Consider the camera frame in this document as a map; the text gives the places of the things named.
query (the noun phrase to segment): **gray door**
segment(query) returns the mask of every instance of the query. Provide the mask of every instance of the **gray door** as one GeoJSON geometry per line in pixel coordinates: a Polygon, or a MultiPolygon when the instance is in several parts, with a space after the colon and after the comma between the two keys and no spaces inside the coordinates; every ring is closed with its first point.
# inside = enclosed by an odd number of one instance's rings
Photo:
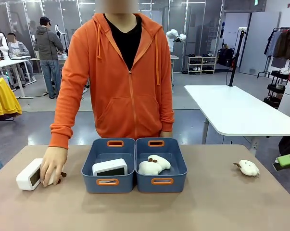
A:
{"type": "Polygon", "coordinates": [[[240,72],[257,75],[264,71],[266,63],[265,47],[273,28],[278,27],[280,12],[252,13],[240,72]]]}

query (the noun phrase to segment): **black screen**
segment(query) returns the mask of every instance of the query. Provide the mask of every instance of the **black screen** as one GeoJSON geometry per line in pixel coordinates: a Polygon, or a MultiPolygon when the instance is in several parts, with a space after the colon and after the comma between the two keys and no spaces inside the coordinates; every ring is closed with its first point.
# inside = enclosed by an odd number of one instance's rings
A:
{"type": "Polygon", "coordinates": [[[31,176],[30,182],[34,186],[40,179],[40,168],[31,176]]]}
{"type": "Polygon", "coordinates": [[[123,167],[97,173],[97,176],[122,176],[125,174],[125,169],[123,167]]]}

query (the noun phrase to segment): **orange zip-up jacket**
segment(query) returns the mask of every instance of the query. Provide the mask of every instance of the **orange zip-up jacket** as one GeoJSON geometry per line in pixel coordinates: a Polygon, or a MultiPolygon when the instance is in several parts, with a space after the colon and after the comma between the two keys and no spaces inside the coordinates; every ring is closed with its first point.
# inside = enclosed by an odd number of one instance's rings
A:
{"type": "Polygon", "coordinates": [[[103,14],[72,36],[63,67],[50,147],[68,148],[71,127],[79,110],[84,85],[90,96],[97,133],[109,137],[157,137],[172,131],[171,63],[162,26],[142,19],[139,48],[131,71],[112,37],[103,14]]]}

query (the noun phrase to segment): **blue storage bin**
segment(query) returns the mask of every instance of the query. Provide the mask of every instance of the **blue storage bin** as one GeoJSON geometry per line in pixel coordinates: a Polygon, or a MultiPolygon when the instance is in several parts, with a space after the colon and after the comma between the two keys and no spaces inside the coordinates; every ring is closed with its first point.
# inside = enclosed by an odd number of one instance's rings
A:
{"type": "Polygon", "coordinates": [[[97,139],[82,168],[89,193],[129,193],[133,189],[135,172],[135,140],[131,138],[97,139]],[[95,163],[122,158],[127,165],[124,176],[93,176],[95,163]]]}
{"type": "Polygon", "coordinates": [[[173,138],[141,138],[136,141],[137,184],[144,193],[179,193],[184,188],[188,172],[177,140],[173,138]],[[170,170],[163,170],[158,176],[141,175],[139,164],[148,156],[158,155],[171,164],[170,170]]]}

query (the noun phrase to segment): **brown table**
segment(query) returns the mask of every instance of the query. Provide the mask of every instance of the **brown table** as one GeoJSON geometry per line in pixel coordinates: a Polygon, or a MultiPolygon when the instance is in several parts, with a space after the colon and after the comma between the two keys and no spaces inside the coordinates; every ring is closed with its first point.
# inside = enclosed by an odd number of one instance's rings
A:
{"type": "Polygon", "coordinates": [[[46,148],[27,146],[0,171],[0,231],[290,231],[290,195],[243,146],[181,146],[182,193],[87,193],[80,171],[89,146],[70,146],[63,183],[19,190],[16,175],[46,148]],[[241,159],[260,179],[241,174],[233,165],[241,159]]]}

